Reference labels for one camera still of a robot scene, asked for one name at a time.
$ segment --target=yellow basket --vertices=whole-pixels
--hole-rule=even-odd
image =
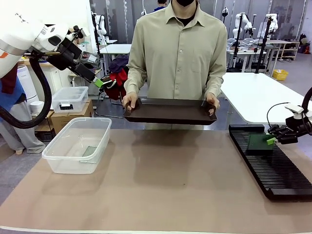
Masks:
[[[286,77],[288,76],[288,72],[285,70],[274,70],[273,72],[273,78],[277,80],[286,80]]]

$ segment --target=white wall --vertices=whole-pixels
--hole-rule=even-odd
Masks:
[[[307,11],[304,18],[301,33],[305,34],[309,41],[312,41],[312,0],[307,0]]]
[[[69,28],[75,25],[79,28],[87,28],[91,35],[86,38],[86,41],[90,43],[87,50],[95,51],[89,0],[1,0],[1,8],[6,7],[44,24],[66,23]]]

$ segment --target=dark brown tray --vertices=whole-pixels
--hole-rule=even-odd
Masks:
[[[123,115],[129,122],[210,125],[217,120],[215,107],[206,101],[139,98],[132,111]]]

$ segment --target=slotted rack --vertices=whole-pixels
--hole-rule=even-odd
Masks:
[[[263,125],[230,125],[229,133],[268,199],[312,201],[312,184],[278,146],[269,154],[247,151],[250,135],[265,134]]]

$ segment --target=person in background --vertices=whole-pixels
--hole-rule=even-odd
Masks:
[[[0,79],[0,106],[9,111],[13,117],[28,121],[32,117],[26,104],[26,94],[17,78],[17,68],[16,65]],[[36,138],[34,128],[15,128],[2,118],[0,118],[0,134],[17,155],[21,155],[25,148],[28,153],[41,153],[45,148],[45,144]]]
[[[200,9],[198,0],[172,0],[141,17],[135,27],[123,105],[135,108],[147,79],[148,97],[206,100],[219,108],[226,72],[227,30]],[[203,129],[202,126],[146,125],[146,129]]]
[[[155,8],[154,12],[161,10],[167,6],[167,0],[157,0],[157,3],[158,3],[158,8]]]

